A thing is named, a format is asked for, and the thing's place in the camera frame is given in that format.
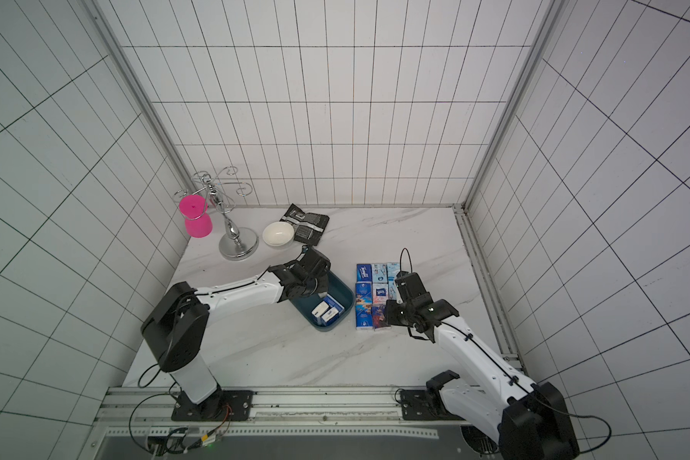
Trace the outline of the light blue figures tissue pack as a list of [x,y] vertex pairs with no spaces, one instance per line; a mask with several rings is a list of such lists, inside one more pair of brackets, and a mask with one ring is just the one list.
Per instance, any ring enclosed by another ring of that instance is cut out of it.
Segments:
[[400,301],[400,293],[394,280],[390,280],[388,283],[388,297],[390,300]]

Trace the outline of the dark purple anime tissue pack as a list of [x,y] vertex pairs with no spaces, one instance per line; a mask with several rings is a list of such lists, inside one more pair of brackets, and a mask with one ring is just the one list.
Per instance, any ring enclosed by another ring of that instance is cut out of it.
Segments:
[[371,316],[372,316],[372,326],[375,331],[379,331],[381,329],[387,329],[390,327],[390,324],[388,323],[387,320],[387,315],[386,315],[386,306],[385,305],[373,305],[371,307]]

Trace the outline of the pink white Tempo tissue pack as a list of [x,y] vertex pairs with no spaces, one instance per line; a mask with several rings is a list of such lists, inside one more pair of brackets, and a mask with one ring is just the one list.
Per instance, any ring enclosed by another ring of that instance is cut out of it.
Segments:
[[374,305],[384,305],[390,299],[389,285],[373,283],[372,295]]

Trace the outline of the light blue cartoon tissue pack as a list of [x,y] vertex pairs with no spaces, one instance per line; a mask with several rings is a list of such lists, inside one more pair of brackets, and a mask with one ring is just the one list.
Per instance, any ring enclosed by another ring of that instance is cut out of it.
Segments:
[[401,271],[401,265],[399,263],[387,263],[386,273],[388,282],[394,282]]

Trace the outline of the light blue Vinda tissue pack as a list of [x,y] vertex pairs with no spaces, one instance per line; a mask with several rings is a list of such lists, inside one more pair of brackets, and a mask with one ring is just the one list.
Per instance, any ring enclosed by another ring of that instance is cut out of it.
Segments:
[[388,283],[387,264],[371,264],[372,282],[374,284]]

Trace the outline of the blue orange Vinda tissue pack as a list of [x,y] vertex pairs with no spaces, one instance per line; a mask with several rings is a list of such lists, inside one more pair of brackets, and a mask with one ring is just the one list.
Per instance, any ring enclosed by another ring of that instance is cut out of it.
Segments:
[[373,284],[369,282],[356,283],[356,305],[370,306],[373,304]]

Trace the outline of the dark blue Tempo tissue pack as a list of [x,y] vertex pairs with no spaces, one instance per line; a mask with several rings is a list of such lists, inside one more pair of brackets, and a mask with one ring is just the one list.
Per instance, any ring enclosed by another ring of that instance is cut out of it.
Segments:
[[356,281],[358,283],[372,283],[373,266],[371,264],[357,264],[356,266]]

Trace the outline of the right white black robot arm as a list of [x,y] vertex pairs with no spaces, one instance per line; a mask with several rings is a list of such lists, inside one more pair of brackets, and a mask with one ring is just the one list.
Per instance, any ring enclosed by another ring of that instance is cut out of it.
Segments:
[[480,339],[452,304],[434,300],[415,272],[395,280],[397,301],[385,305],[391,326],[416,332],[460,366],[429,381],[432,405],[469,423],[505,459],[575,459],[581,452],[560,391],[538,385]]

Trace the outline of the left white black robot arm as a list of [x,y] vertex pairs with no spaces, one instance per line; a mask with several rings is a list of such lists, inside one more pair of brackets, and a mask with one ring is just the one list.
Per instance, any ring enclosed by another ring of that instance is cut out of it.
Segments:
[[327,293],[331,261],[310,245],[293,260],[262,274],[214,287],[179,282],[143,322],[143,341],[159,370],[179,386],[174,422],[239,422],[249,418],[254,392],[223,388],[203,356],[203,346],[237,337],[225,320],[254,308],[276,306]]

